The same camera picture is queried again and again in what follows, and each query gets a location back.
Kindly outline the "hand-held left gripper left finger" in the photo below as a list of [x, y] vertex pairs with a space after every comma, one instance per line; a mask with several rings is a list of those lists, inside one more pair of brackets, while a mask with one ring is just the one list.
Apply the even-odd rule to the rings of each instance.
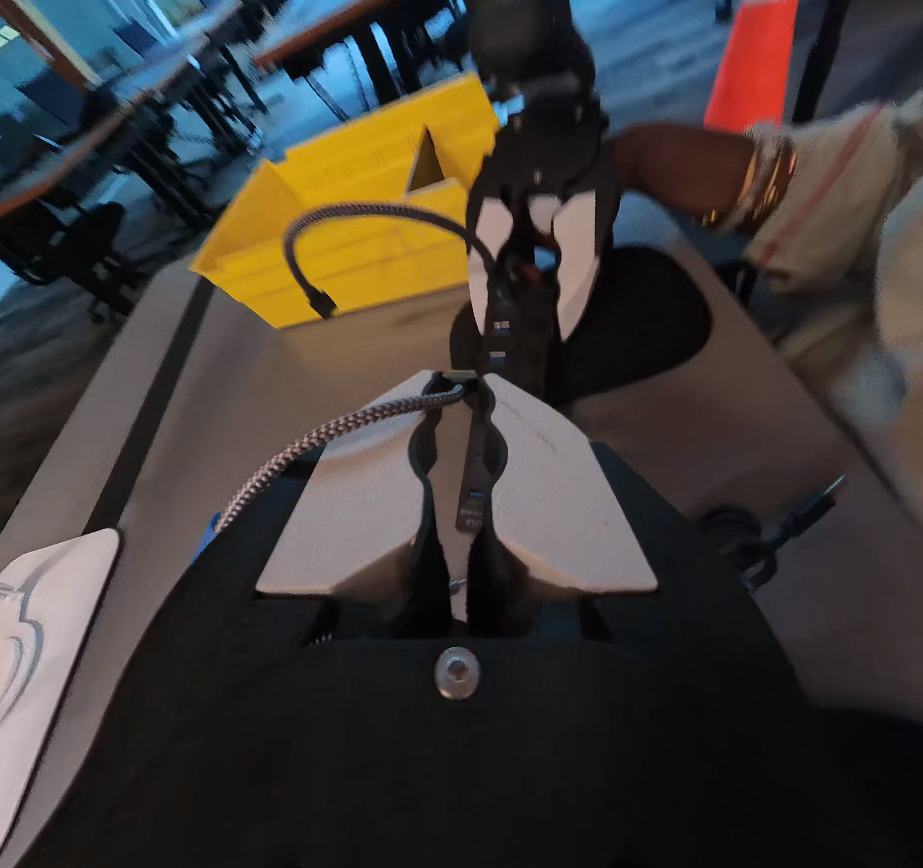
[[424, 527], [436, 409], [381, 419], [322, 451], [256, 585], [269, 597], [397, 600]]

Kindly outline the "wooden top desk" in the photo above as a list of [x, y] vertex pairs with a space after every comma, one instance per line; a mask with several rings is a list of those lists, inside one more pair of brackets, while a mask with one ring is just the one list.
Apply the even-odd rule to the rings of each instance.
[[312, 75], [334, 46], [353, 42], [375, 100], [386, 105], [421, 89], [424, 64], [439, 67], [444, 54], [427, 24], [444, 11], [461, 15], [461, 0], [286, 0], [253, 49], [253, 65], [307, 81], [340, 123], [350, 116]]
[[78, 207], [107, 177], [126, 168], [140, 178], [163, 204], [188, 227], [210, 229], [224, 211], [202, 198], [154, 146], [161, 130], [159, 115], [145, 106], [117, 109], [62, 151], [44, 156], [14, 178], [1, 195], [1, 217], [37, 202], [63, 202]]

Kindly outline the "black multiport usb hub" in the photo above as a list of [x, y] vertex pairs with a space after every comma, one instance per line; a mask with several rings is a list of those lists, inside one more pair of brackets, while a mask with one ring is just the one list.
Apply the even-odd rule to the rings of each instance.
[[[560, 342], [556, 264], [555, 256], [541, 248], [525, 258], [509, 255], [505, 283], [488, 286], [482, 330], [473, 305], [453, 323], [449, 350], [456, 369], [496, 374], [540, 402], [548, 400], [552, 356]], [[455, 525], [473, 536], [482, 527], [494, 472], [486, 396], [476, 388], [465, 402], [471, 423]]]

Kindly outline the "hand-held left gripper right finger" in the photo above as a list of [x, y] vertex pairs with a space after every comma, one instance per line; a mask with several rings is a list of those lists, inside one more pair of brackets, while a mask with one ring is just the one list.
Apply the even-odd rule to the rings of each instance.
[[658, 581], [590, 440], [516, 385], [479, 377], [469, 530], [486, 531], [528, 595], [643, 595]]

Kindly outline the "yellow plastic bin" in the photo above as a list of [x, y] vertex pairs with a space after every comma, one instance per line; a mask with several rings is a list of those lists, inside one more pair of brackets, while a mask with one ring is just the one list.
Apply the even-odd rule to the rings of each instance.
[[[301, 214], [395, 202], [462, 224], [468, 194], [499, 121], [474, 73], [392, 102], [263, 162], [189, 265], [275, 329], [318, 319], [283, 256]], [[464, 285], [465, 245], [437, 228], [362, 218], [315, 226], [296, 244], [306, 279], [339, 313]]]

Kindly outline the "person's beige clothing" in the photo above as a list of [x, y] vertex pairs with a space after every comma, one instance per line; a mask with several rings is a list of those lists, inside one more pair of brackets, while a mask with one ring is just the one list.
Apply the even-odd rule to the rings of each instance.
[[884, 221], [871, 292], [816, 310], [779, 345], [783, 360], [922, 516], [922, 187]]

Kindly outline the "orange traffic cone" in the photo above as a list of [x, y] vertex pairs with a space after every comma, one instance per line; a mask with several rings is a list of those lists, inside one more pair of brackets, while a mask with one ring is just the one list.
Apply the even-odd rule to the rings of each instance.
[[743, 133], [782, 123], [799, 0], [739, 0], [704, 126]]

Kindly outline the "black stand leg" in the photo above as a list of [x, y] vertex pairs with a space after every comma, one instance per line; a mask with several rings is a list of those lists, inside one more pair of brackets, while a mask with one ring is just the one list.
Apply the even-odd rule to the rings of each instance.
[[794, 125], [814, 119], [834, 68], [852, 0], [827, 0], [821, 26], [809, 52], [791, 113]]

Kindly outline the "person's right hand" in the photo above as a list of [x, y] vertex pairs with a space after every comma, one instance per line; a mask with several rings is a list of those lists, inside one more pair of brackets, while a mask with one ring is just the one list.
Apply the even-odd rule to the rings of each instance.
[[696, 219], [736, 207], [756, 152], [751, 138], [674, 123], [629, 126], [606, 145], [621, 193]]

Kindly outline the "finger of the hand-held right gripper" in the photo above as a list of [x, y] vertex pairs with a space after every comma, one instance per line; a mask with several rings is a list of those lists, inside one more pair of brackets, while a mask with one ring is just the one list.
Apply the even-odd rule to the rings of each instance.
[[558, 205], [551, 235], [560, 250], [557, 319], [566, 343], [583, 319], [599, 272], [596, 242], [596, 193], [581, 192]]
[[474, 237], [480, 241], [489, 253], [489, 263], [485, 263], [481, 253], [475, 247], [468, 250], [468, 290], [474, 321], [481, 335], [485, 334], [488, 311], [489, 280], [499, 275], [500, 253], [511, 238], [513, 215], [502, 200], [486, 198], [480, 206], [479, 213], [469, 226]]

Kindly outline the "white flat stand base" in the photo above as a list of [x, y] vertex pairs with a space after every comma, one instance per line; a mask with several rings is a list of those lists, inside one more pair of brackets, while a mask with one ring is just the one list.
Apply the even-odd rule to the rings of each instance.
[[5, 846], [121, 550], [113, 528], [30, 551], [1, 575]]

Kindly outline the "black office chair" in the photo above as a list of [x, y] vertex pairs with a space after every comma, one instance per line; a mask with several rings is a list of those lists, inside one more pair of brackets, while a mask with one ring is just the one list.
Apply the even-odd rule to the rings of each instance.
[[45, 287], [67, 281], [91, 296], [90, 320], [125, 318], [134, 308], [125, 296], [146, 280], [115, 249], [125, 208], [99, 205], [63, 221], [42, 201], [31, 201], [2, 217], [1, 261], [28, 285]]

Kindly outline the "black tape strip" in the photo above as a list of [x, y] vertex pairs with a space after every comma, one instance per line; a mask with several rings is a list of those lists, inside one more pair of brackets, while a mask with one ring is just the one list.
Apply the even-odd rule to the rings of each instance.
[[206, 279], [198, 278], [136, 418], [87, 518], [83, 536], [118, 528], [197, 341], [214, 291], [213, 285]]

